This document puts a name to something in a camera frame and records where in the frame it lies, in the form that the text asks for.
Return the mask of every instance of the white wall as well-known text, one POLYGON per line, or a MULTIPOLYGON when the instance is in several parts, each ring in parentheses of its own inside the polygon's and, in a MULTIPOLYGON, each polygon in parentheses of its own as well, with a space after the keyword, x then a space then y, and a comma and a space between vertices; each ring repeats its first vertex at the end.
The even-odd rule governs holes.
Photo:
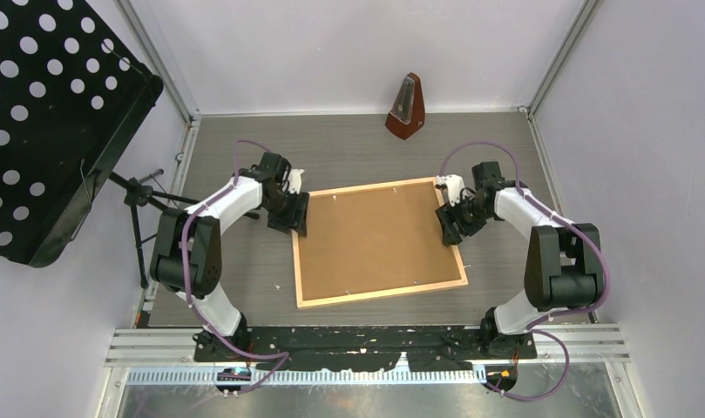
POLYGON ((705 1, 606 0, 538 122, 651 416, 705 416, 705 1))
POLYGON ((204 114, 528 105, 580 0, 148 0, 204 114))
MULTIPOLYGON (((89 3, 143 58, 112 0, 89 3)), ((141 177, 162 167, 168 181, 182 133, 180 115, 163 94, 116 171, 141 177)), ((51 266, 34 269, 0 257, 0 416, 93 416, 113 329, 130 325, 139 296, 123 198, 106 184, 77 239, 51 266)), ((143 233, 152 232, 157 211, 141 214, 143 233)))

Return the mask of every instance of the cable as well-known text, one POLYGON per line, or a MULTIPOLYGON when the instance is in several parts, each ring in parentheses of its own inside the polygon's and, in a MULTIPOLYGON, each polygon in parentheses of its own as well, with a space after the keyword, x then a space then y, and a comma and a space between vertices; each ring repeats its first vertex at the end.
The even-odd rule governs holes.
POLYGON ((270 152, 270 150, 262 144, 256 143, 254 141, 249 141, 245 139, 241 139, 239 141, 236 141, 234 143, 234 180, 229 187, 224 190, 223 192, 218 193, 216 196, 214 196, 212 199, 208 200, 205 205, 200 206, 198 209, 196 209, 195 212, 191 213, 190 216, 188 216, 188 219, 186 220, 185 225, 183 226, 183 231, 182 234, 180 235, 180 242, 182 244, 182 247, 180 249, 181 251, 181 256, 182 256, 182 262, 183 262, 183 280, 185 283, 185 288, 186 288, 186 303, 188 306, 191 308, 194 314, 198 316, 204 323, 205 327, 208 328, 209 331, 211 331, 219 341, 221 341, 227 348, 230 350, 234 351, 235 353, 242 355, 244 357, 247 357, 249 359, 253 360, 278 360, 275 366, 270 369, 270 371, 265 374, 261 379, 259 379, 257 382, 253 383, 247 388, 243 388, 236 394, 245 394, 247 392, 252 392, 255 390, 258 386, 260 386, 265 380, 267 380, 274 372, 276 372, 282 365, 285 363, 285 361, 288 359, 290 354, 288 352, 282 352, 278 354, 251 354, 246 351, 243 351, 237 347, 235 347, 231 342, 229 342, 226 338, 224 338, 223 335, 214 327, 213 324, 211 324, 206 317, 203 316, 198 310, 193 305, 193 291, 191 288, 191 283, 190 283, 190 263, 188 261, 188 231, 190 230, 190 226, 193 223, 193 221, 200 215, 206 208, 208 208, 210 205, 213 205, 216 203, 219 199, 224 198, 227 196, 235 187, 237 182, 239 181, 239 161, 237 159, 237 145, 238 144, 252 144, 259 146, 263 150, 270 152))
POLYGON ((491 390, 495 390, 497 392, 500 392, 503 396, 506 396, 507 398, 515 399, 517 401, 539 401, 539 400, 545 399, 548 396, 551 396, 552 394, 557 392, 560 388, 562 388, 562 386, 565 384, 567 372, 570 369, 570 356, 567 352, 567 347, 565 346, 565 343, 562 342, 559 338, 557 338, 556 336, 549 334, 545 331, 538 330, 538 329, 532 329, 532 328, 545 322, 550 316, 554 317, 554 316, 563 316, 563 315, 568 315, 568 314, 589 314, 589 313, 592 313, 593 311, 595 311, 596 309, 598 309, 601 305, 604 304, 604 302, 606 301, 606 299, 608 297, 609 291, 611 290, 611 274, 608 269, 608 263, 607 263, 606 259, 604 258, 603 254, 601 253, 601 250, 598 248, 598 246, 596 246, 595 243, 593 243, 593 241, 591 241, 590 238, 588 238, 580 229, 573 226, 572 223, 570 223, 569 221, 567 221, 563 217, 559 216, 555 211, 548 208, 547 206, 542 204, 542 202, 540 202, 539 200, 536 200, 531 194, 528 194, 524 191, 524 189, 521 186, 521 176, 519 175, 519 162, 516 160, 516 157, 513 155, 512 151, 509 150, 508 148, 506 148, 505 146, 503 146, 501 144, 496 144, 496 143, 490 142, 490 141, 475 141, 475 142, 468 142, 468 143, 462 144, 462 145, 458 146, 457 148, 455 148, 454 150, 452 150, 450 152, 450 154, 448 154, 447 157, 444 159, 444 161, 442 162, 442 166, 439 168, 439 175, 440 176, 444 175, 444 170, 447 167, 447 163, 450 162, 450 159, 456 153, 458 153, 460 150, 462 150, 465 147, 473 146, 473 145, 495 146, 499 150, 505 152, 512 159, 512 162, 514 164, 514 168, 516 170, 515 187, 516 187, 517 192, 521 195, 521 197, 524 198, 527 202, 529 202, 532 206, 534 206, 538 211, 542 212, 545 216, 548 216, 550 219, 554 220, 557 224, 563 226, 571 233, 574 233, 578 238, 580 238, 583 242, 585 242, 588 245, 588 247, 591 248, 591 251, 593 251, 593 253, 596 254, 596 257, 599 259, 599 263, 601 264, 601 269, 604 273, 604 291, 601 294, 601 296, 599 297, 599 299, 596 300, 596 302, 593 303, 591 306, 582 307, 582 308, 578 308, 578 309, 567 309, 565 311, 558 311, 558 312, 552 313, 551 315, 548 314, 548 315, 545 315, 541 318, 533 320, 532 322, 527 324, 527 326, 525 328, 526 331, 531 331, 535 334, 542 334, 552 340, 555 340, 555 342, 557 342, 560 345, 560 347, 562 348, 562 351, 565 353, 565 369, 563 370, 562 375, 560 376, 560 379, 554 388, 552 388, 550 391, 548 391, 547 393, 542 394, 540 396, 523 396, 520 394, 507 393, 505 391, 498 389, 497 386, 494 386, 491 383, 488 383, 488 382, 485 383, 485 385, 488 388, 490 388, 491 390))

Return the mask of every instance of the metal plate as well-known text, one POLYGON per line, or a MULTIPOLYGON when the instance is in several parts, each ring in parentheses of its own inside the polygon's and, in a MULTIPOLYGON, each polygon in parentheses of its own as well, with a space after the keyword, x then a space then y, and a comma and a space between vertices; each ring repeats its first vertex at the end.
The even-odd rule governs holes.
POLYGON ((0 255, 57 259, 161 92, 87 2, 0 0, 0 255))

